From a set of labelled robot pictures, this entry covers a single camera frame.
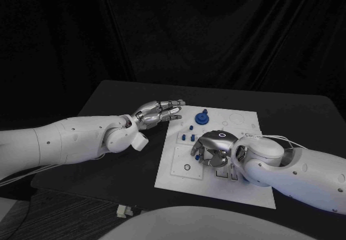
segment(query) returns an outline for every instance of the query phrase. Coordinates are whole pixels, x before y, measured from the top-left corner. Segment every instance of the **black table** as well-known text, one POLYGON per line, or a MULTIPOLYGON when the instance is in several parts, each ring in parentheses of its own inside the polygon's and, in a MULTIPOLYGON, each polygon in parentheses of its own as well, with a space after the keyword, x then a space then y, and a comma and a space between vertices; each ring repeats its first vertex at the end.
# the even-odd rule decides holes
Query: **black table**
MULTIPOLYGON (((325 96, 183 87, 106 80, 78 116, 132 114, 153 100, 183 99, 188 105, 257 112, 267 135, 281 135, 309 149, 346 158, 346 123, 325 96)), ((149 144, 108 153, 101 160, 62 165, 41 172, 32 186, 155 210, 204 206, 266 219, 318 239, 343 236, 346 216, 326 212, 274 191, 277 209, 155 188, 169 123, 143 133, 149 144)))

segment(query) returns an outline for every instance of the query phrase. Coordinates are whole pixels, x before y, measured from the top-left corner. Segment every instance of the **white plastic board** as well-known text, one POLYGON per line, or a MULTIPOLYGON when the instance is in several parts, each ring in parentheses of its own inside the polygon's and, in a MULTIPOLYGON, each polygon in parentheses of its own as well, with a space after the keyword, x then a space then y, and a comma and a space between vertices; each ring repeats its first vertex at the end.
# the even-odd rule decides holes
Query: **white plastic board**
MULTIPOLYGON (((169 122, 155 187, 277 209, 273 188, 260 187, 245 181, 241 173, 231 168, 231 161, 225 167, 214 168, 202 165, 191 156, 198 138, 212 130, 224 130, 238 138, 245 133, 263 134, 257 113, 183 106, 179 114, 182 119, 169 122), (209 123, 199 125, 195 116, 204 109, 208 110, 209 123)), ((205 158, 211 157, 212 155, 205 151, 205 158)))

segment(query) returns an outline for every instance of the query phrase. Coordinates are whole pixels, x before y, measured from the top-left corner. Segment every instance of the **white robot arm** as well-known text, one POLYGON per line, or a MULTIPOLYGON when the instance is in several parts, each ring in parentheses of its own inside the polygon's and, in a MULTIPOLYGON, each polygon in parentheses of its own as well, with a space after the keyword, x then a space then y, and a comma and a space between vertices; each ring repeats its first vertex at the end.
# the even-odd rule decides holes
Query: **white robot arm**
POLYGON ((44 165, 75 164, 119 153, 132 145, 142 151, 149 139, 140 132, 159 122, 181 119, 179 101, 153 101, 133 115, 84 116, 46 126, 0 131, 0 180, 44 165))
POLYGON ((284 149, 266 137, 247 134, 238 139, 230 132, 212 131, 199 138, 191 154, 199 150, 199 162, 212 167, 231 159, 253 184, 271 186, 313 207, 346 215, 346 159, 303 147, 284 149), (205 148, 212 159, 204 158, 205 148))

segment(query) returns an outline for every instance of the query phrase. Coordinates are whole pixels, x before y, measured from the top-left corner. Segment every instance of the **blue knob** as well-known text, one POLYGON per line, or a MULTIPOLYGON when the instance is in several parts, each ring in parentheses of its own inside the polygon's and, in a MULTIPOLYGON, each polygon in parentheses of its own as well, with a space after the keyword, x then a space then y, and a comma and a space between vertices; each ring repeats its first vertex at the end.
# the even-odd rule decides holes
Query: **blue knob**
POLYGON ((205 125, 209 122, 208 110, 205 109, 195 117, 195 121, 199 125, 205 125))

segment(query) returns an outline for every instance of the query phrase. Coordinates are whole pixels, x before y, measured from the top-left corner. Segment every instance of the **black cable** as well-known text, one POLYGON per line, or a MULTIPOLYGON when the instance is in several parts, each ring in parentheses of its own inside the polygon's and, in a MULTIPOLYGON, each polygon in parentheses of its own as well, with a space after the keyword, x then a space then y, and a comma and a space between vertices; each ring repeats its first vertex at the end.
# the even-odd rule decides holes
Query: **black cable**
POLYGON ((16 230, 13 231, 13 233, 10 234, 10 236, 8 237, 6 240, 9 240, 9 239, 13 237, 15 233, 16 233, 18 230, 21 229, 21 227, 22 227, 22 225, 23 225, 26 219, 28 219, 28 215, 29 215, 31 207, 32 207, 32 200, 31 200, 31 202, 29 202, 28 212, 26 212, 26 215, 25 215, 25 217, 23 217, 23 220, 22 220, 22 222, 21 222, 21 224, 19 224, 16 230))

